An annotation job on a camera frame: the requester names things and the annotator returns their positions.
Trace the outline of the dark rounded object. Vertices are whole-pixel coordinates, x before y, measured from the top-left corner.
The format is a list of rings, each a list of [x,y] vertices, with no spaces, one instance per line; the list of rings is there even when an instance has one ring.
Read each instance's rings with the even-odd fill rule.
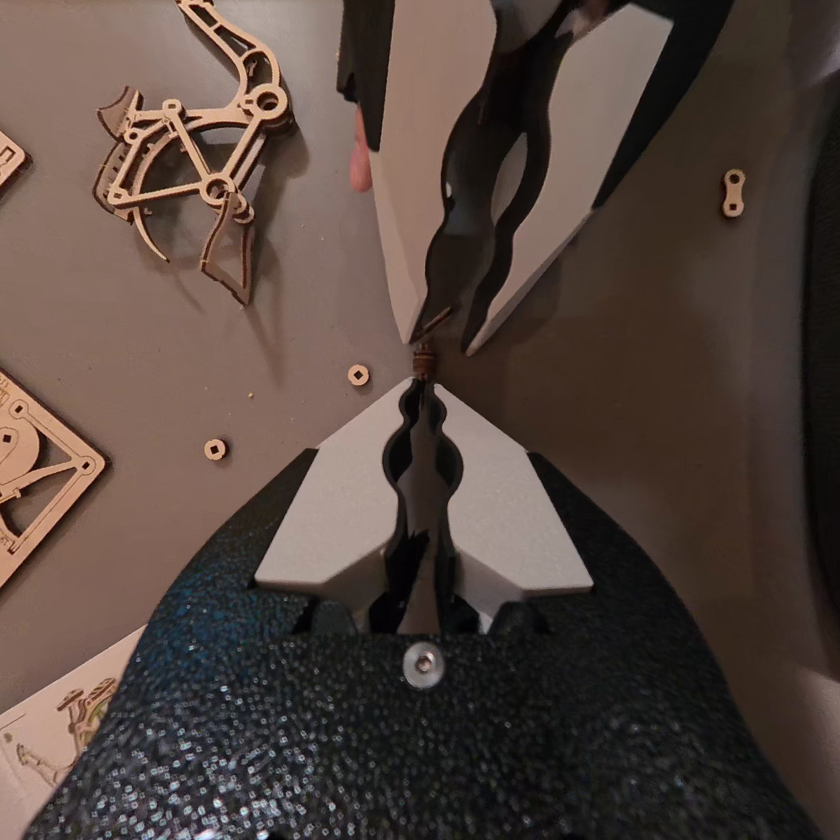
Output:
[[[802,417],[812,552],[838,614],[838,142],[817,158],[807,205],[802,299]]]

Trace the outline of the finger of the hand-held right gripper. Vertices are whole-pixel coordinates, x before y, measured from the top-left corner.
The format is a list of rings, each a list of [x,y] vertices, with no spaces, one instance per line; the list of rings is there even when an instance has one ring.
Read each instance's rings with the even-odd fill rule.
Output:
[[[371,169],[385,273],[405,344],[448,307],[466,315],[490,265],[504,130],[480,126],[491,61],[526,38],[525,2],[393,3]]]
[[[553,89],[533,107],[520,184],[496,223],[493,260],[462,339],[473,355],[592,215],[673,19],[621,7],[566,41]]]

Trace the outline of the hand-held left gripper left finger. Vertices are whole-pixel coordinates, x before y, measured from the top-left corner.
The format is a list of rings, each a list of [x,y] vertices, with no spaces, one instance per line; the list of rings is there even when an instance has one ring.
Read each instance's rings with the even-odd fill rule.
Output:
[[[383,453],[403,425],[401,381],[326,438],[299,486],[255,582],[366,611],[385,589],[384,546],[396,530],[397,493]]]

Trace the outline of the partly assembled wooden model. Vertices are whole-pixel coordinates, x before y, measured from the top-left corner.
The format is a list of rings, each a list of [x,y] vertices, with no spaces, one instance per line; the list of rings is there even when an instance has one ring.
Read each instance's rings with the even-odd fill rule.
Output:
[[[140,91],[126,87],[116,101],[98,110],[114,144],[92,194],[108,213],[133,224],[164,262],[169,258],[145,222],[152,204],[199,196],[214,213],[199,268],[245,307],[252,293],[256,211],[244,186],[270,135],[287,133],[295,119],[279,62],[268,45],[228,20],[214,2],[175,5],[234,69],[237,90],[219,107],[187,108],[168,98],[158,108],[146,108]],[[146,185],[148,175],[171,147],[187,155],[195,175],[191,181],[152,190]]]

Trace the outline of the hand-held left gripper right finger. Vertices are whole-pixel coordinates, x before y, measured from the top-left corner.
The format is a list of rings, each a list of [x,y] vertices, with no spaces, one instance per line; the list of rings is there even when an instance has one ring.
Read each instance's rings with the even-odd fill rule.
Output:
[[[506,602],[589,592],[593,580],[527,450],[443,386],[435,393],[463,463],[448,503],[456,593],[491,621]]]

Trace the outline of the person's right hand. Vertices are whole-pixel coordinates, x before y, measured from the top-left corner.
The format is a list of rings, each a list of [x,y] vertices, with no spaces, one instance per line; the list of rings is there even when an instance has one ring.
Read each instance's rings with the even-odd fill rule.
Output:
[[[357,193],[366,193],[372,187],[370,149],[366,140],[361,107],[354,114],[353,149],[350,156],[350,183]]]

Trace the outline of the large wooden parts sheet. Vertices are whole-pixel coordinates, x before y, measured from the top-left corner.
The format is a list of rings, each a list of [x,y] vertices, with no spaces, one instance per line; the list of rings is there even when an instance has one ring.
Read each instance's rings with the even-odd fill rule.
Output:
[[[1,584],[17,572],[82,494],[106,460],[25,388],[1,372],[1,503],[56,476],[63,484],[27,527],[17,532],[1,515]]]

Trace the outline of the printed instruction booklet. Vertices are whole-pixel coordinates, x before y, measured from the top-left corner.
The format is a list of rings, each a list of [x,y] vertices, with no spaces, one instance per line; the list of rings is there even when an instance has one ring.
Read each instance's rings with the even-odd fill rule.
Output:
[[[22,837],[97,733],[145,626],[1,716],[1,838]]]

